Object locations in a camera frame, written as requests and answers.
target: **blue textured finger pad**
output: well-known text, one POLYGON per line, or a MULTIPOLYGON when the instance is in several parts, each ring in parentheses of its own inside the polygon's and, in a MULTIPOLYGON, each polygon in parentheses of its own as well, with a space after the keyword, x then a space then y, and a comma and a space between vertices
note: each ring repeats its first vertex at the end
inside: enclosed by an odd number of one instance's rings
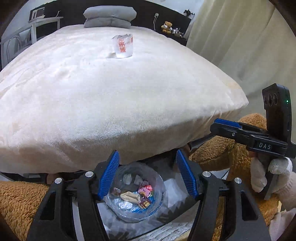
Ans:
POLYGON ((100 184, 99 184, 99 190, 98 190, 98 196, 100 199, 103 199, 104 196, 106 196, 109 192, 109 189, 112 185, 113 179, 115 177, 115 173, 119 166, 119 153, 116 151, 114 152, 108 166, 105 169, 105 172, 103 173, 100 184))
POLYGON ((242 126, 239 125, 239 124, 238 124, 237 122, 235 122, 235 121, 223 120, 223 119, 219 119, 219 118, 216 119, 216 120, 214 121, 214 123, 223 124, 223 125, 232 126, 232 127, 237 127, 237 128, 239 128, 239 129, 242 128, 242 126))
POLYGON ((185 157, 183 156, 180 150, 177 151, 176 161, 177 161, 177 165, 181 172, 188 194, 196 198, 198 196, 196 180, 187 164, 185 157))

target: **wall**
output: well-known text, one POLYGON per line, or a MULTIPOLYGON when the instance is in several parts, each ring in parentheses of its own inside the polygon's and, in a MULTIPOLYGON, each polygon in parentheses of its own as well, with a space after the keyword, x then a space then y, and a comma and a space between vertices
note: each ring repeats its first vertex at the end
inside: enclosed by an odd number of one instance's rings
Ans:
POLYGON ((203 2, 204 0, 146 0, 149 2, 157 3, 164 7, 175 10, 181 14, 184 13, 184 10, 190 9, 191 12, 196 13, 196 5, 199 2, 203 2))
MULTIPOLYGON (((9 23, 8 27, 4 31, 2 38, 5 38, 12 34, 17 29, 23 27, 28 21, 30 16, 30 11, 33 8, 36 8, 42 4, 45 4, 47 2, 52 2, 56 0, 29 0, 22 6, 22 8, 18 11, 18 13, 14 16, 12 21, 9 23)), ((25 36, 28 34, 28 30, 24 31, 21 35, 21 38, 24 39, 25 36)), ((11 41, 11 45, 14 46, 15 39, 11 41)), ((1 61, 2 61, 2 67, 7 65, 7 57, 6 57, 6 48, 7 43, 4 44, 4 53, 1 53, 1 61)))

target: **curtain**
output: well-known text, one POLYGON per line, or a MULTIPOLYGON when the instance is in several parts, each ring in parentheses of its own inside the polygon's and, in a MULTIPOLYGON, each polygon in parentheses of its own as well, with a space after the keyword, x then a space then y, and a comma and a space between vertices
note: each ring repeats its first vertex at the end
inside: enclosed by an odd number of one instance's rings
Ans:
MULTIPOLYGON (((296 37, 268 0, 204 1, 187 47, 242 87, 249 105, 238 118, 265 115, 262 89, 278 83, 290 90, 296 123, 296 37)), ((295 127, 292 140, 296 141, 295 127)))

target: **white blanket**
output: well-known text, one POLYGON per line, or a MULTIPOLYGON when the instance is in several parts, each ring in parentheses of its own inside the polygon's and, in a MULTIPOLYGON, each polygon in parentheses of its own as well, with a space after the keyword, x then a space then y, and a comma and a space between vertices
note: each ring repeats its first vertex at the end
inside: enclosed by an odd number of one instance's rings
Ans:
POLYGON ((0 171, 90 170, 114 149, 127 164, 202 137, 247 103, 219 68, 156 32, 67 26, 0 72, 0 171), (111 39, 126 33, 133 56, 117 59, 111 39))

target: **metal bolt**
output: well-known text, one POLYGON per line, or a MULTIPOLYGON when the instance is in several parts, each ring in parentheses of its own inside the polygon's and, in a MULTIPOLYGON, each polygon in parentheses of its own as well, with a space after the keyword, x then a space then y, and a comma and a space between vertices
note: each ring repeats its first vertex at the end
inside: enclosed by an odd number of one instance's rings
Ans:
POLYGON ((210 176, 211 176, 211 173, 208 172, 208 171, 204 171, 204 172, 202 173, 202 175, 203 175, 204 177, 210 177, 210 176))
POLYGON ((241 184, 242 183, 242 180, 239 178, 239 177, 236 177, 234 179, 234 181, 237 183, 237 184, 241 184))
POLYGON ((62 182, 63 179, 61 179, 60 177, 58 177, 54 182, 56 184, 60 184, 62 182))
POLYGON ((94 173, 92 171, 88 171, 85 173, 86 177, 92 177, 94 175, 94 173))

